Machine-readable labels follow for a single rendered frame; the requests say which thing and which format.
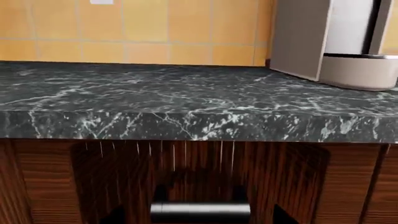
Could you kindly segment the beige coffee machine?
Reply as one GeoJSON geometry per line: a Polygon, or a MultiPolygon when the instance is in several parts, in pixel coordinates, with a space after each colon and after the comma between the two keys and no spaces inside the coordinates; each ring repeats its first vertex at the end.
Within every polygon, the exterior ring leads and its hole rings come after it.
{"type": "Polygon", "coordinates": [[[398,55],[382,54],[394,0],[278,0],[269,66],[328,85],[391,89],[398,55]]]}

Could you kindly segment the dark wooden base cabinet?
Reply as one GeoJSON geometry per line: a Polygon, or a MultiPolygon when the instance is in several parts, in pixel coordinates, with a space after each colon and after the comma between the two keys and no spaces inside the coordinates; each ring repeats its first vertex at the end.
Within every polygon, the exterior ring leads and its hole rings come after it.
{"type": "Polygon", "coordinates": [[[248,224],[274,205],[299,224],[398,224],[398,144],[0,139],[0,224],[158,224],[150,205],[230,201],[244,187],[248,224]]]}

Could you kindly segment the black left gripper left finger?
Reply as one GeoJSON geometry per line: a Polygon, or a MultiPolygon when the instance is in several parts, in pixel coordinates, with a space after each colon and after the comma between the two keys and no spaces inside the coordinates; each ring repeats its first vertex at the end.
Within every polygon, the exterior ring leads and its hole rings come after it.
{"type": "Polygon", "coordinates": [[[125,210],[122,205],[114,208],[99,224],[125,224],[125,210]]]}

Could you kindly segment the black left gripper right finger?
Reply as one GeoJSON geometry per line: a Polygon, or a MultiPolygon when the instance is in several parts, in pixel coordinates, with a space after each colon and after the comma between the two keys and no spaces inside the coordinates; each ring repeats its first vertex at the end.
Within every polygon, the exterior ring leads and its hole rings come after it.
{"type": "Polygon", "coordinates": [[[299,224],[299,223],[297,220],[292,218],[282,207],[275,204],[272,215],[272,224],[299,224]]]}

